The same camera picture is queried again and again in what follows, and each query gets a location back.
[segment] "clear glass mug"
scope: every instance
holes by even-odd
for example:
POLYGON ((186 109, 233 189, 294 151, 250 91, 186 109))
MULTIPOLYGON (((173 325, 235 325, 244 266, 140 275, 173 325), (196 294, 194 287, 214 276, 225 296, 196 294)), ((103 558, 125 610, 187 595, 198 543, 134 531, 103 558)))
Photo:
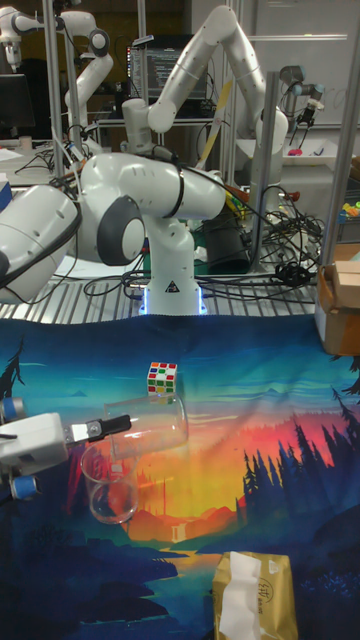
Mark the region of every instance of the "clear glass mug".
POLYGON ((110 438, 88 447, 81 458, 90 511, 100 522, 120 524, 138 505, 137 458, 116 458, 110 438))
POLYGON ((105 405, 106 419, 122 415, 130 416, 131 429, 93 444, 81 459, 91 513, 106 524, 126 522, 136 511, 138 459, 188 438, 185 407, 176 394, 105 405))

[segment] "rubik's cube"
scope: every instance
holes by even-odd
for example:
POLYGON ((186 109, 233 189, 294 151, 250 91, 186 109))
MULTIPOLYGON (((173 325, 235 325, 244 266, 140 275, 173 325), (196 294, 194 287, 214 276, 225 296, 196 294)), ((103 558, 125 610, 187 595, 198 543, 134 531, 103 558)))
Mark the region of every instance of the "rubik's cube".
POLYGON ((148 394, 175 393, 177 364, 152 362, 148 373, 148 394))

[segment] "metal grid surface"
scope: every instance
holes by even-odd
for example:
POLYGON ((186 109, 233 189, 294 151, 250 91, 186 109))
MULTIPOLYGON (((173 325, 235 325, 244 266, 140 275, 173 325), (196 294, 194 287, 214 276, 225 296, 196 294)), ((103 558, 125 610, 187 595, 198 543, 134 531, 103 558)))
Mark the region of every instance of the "metal grid surface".
MULTIPOLYGON (((254 277, 247 280, 245 286, 228 286, 221 284, 221 279, 215 285, 216 294, 208 289, 205 295, 207 312, 210 315, 233 316, 283 316, 297 315, 314 312, 315 291, 314 286, 306 286, 296 291, 284 292, 274 285, 259 286, 254 277), (247 296, 273 296, 274 299, 249 300, 247 296)), ((114 280, 101 280, 90 285, 90 293, 103 294, 97 297, 89 297, 84 293, 84 280, 59 281, 52 279, 40 291, 32 304, 20 304, 18 306, 0 305, 1 319, 28 320, 30 322, 42 322, 47 324, 84 324, 88 322, 106 322, 109 320, 122 320, 139 315, 141 302, 129 299, 123 286, 110 291, 114 286, 114 280)), ((141 295, 141 288, 132 288, 132 295, 141 295)))

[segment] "monitor screen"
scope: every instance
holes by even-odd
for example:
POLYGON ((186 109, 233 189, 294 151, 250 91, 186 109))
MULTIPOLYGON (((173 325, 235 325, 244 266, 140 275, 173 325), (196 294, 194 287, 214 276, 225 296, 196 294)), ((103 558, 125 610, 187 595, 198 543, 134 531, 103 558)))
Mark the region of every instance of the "monitor screen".
MULTIPOLYGON (((155 47, 147 48, 148 91, 149 101, 154 102, 161 94, 183 47, 155 47)), ((134 47, 127 50, 127 68, 129 76, 129 95, 131 98, 141 97, 140 82, 140 51, 134 47)), ((188 100, 206 99, 206 71, 190 93, 188 100)))
POLYGON ((0 75, 0 129, 34 126, 26 77, 22 74, 0 75))

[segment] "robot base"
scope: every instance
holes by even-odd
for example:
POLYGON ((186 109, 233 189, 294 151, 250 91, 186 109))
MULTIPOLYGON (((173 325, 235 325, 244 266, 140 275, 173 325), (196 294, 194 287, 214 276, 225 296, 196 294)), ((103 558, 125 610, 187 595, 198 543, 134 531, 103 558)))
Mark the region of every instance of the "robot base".
POLYGON ((144 291, 141 314, 197 316, 206 313, 194 277, 194 240, 175 219, 146 220, 151 280, 144 291))

